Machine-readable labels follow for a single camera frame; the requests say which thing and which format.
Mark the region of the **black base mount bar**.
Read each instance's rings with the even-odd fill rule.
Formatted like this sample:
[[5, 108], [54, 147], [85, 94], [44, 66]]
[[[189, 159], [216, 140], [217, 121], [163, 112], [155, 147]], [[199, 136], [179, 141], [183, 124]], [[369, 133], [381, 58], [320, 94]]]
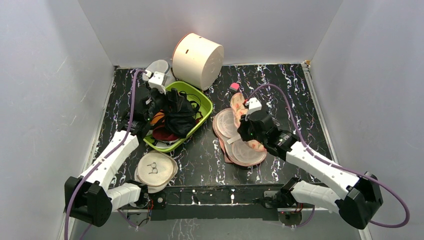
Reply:
[[282, 184], [167, 186], [157, 193], [142, 192], [141, 205], [127, 204], [123, 213], [151, 214], [152, 221], [177, 219], [288, 220], [296, 224], [313, 206], [277, 203]]

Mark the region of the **white cylindrical container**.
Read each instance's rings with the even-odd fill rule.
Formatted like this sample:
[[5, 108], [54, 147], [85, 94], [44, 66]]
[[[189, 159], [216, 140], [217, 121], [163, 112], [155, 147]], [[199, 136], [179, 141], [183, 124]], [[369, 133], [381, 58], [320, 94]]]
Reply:
[[173, 75], [203, 91], [217, 79], [224, 61], [224, 47], [195, 33], [184, 36], [172, 55]]

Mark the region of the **aluminium frame rail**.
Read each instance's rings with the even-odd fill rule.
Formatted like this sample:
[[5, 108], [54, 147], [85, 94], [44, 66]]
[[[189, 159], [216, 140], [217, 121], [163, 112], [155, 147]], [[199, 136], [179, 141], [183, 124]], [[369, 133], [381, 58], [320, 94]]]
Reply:
[[369, 230], [358, 230], [323, 208], [303, 213], [295, 224], [288, 220], [171, 219], [153, 221], [147, 213], [114, 212], [101, 227], [75, 221], [71, 240], [369, 240]]

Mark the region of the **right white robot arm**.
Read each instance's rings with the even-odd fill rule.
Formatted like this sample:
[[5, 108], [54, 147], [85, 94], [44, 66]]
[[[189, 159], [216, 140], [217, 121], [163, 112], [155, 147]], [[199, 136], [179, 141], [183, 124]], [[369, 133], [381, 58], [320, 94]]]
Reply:
[[306, 147], [300, 138], [277, 126], [265, 110], [242, 114], [237, 132], [243, 141], [255, 140], [275, 157], [318, 178], [325, 186], [290, 180], [280, 190], [288, 207], [307, 203], [337, 212], [356, 229], [363, 230], [383, 204], [377, 177], [370, 173], [350, 173], [323, 155]]

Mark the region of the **floral mesh laundry bag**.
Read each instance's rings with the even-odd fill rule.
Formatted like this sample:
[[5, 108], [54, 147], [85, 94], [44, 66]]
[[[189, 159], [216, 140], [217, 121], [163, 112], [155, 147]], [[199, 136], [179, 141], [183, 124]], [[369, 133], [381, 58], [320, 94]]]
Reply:
[[242, 167], [251, 167], [265, 160], [267, 150], [256, 140], [243, 141], [237, 132], [241, 116], [248, 111], [244, 102], [245, 98], [240, 92], [234, 94], [230, 100], [230, 107], [221, 110], [213, 117], [212, 127], [218, 137], [225, 161]]

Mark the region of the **pink small block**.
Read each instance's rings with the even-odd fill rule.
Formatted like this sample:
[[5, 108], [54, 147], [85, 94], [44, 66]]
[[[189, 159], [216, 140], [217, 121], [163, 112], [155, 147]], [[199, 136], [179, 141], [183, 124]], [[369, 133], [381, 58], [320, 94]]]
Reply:
[[229, 86], [229, 91], [232, 93], [237, 93], [240, 90], [240, 85], [236, 82], [233, 82], [230, 86]]

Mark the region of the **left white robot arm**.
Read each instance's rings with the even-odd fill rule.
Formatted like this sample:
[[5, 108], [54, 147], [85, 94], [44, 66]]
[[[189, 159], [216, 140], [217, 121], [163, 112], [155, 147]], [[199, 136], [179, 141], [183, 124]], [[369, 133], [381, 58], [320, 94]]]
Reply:
[[168, 102], [165, 90], [143, 88], [131, 95], [130, 108], [118, 119], [111, 141], [79, 177], [64, 184], [65, 213], [96, 227], [103, 226], [112, 212], [129, 204], [144, 208], [149, 203], [147, 187], [135, 180], [109, 188], [124, 161], [136, 150], [151, 129], [153, 117]]

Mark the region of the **orange black bra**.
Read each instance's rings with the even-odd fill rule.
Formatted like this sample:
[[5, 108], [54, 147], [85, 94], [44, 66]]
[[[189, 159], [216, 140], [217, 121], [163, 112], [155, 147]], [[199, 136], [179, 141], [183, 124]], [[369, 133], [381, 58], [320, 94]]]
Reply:
[[163, 111], [158, 112], [157, 114], [154, 115], [154, 117], [150, 120], [150, 125], [154, 126], [156, 125], [158, 122], [161, 121], [161, 119], [165, 116], [165, 113]]

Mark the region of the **cream round mesh laundry bag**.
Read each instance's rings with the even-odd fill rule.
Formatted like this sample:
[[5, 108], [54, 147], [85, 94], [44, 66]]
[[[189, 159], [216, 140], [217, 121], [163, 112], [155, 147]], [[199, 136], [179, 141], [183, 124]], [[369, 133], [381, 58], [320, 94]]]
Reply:
[[169, 155], [152, 150], [138, 162], [135, 180], [147, 185], [147, 192], [155, 194], [165, 189], [178, 171], [177, 162]]

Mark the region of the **maroon bra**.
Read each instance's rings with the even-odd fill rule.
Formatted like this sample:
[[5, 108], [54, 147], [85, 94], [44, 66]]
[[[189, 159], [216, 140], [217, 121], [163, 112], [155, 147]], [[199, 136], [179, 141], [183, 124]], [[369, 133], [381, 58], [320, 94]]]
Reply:
[[152, 137], [161, 142], [174, 142], [180, 138], [172, 131], [168, 130], [164, 125], [157, 126], [152, 130]]

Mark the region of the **green plastic bin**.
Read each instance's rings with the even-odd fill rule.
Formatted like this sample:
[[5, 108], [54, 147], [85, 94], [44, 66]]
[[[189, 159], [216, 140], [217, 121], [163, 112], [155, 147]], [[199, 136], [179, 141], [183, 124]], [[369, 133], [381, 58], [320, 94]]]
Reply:
[[152, 131], [153, 129], [155, 129], [158, 126], [164, 125], [165, 123], [164, 121], [160, 121], [157, 124], [155, 124], [153, 126], [153, 129], [151, 131], [150, 134], [148, 134], [146, 137], [144, 137], [143, 141], [145, 143], [147, 143], [147, 145], [149, 145], [150, 147], [152, 147], [154, 150], [157, 150], [159, 152], [162, 153], [169, 153], [174, 151], [177, 147], [179, 147], [181, 144], [183, 144], [186, 140], [189, 139], [189, 137], [197, 130], [199, 129], [203, 123], [206, 122], [206, 120], [208, 119], [208, 117], [210, 116], [210, 114], [213, 111], [213, 103], [211, 102], [211, 100], [204, 95], [204, 93], [200, 90], [198, 90], [197, 88], [195, 88], [194, 86], [184, 82], [184, 81], [175, 81], [173, 83], [171, 83], [170, 85], [168, 85], [165, 89], [166, 89], [166, 95], [167, 92], [169, 92], [172, 88], [177, 89], [179, 92], [180, 91], [185, 91], [187, 93], [187, 99], [189, 101], [196, 101], [196, 102], [200, 102], [201, 107], [200, 107], [200, 112], [203, 115], [203, 119], [200, 120], [200, 122], [188, 133], [186, 138], [179, 138], [179, 140], [176, 141], [158, 141], [156, 139], [153, 138], [152, 136]]

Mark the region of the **white mesh cylindrical laundry bag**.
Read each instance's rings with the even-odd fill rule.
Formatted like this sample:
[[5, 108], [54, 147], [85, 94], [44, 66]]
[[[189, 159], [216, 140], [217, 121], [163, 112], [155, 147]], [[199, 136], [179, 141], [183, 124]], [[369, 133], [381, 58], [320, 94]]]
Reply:
[[164, 59], [159, 59], [152, 62], [150, 65], [147, 66], [145, 71], [150, 71], [152, 74], [154, 72], [164, 73], [166, 75], [166, 81], [164, 82], [165, 87], [169, 86], [170, 84], [176, 81], [172, 72], [171, 65]]

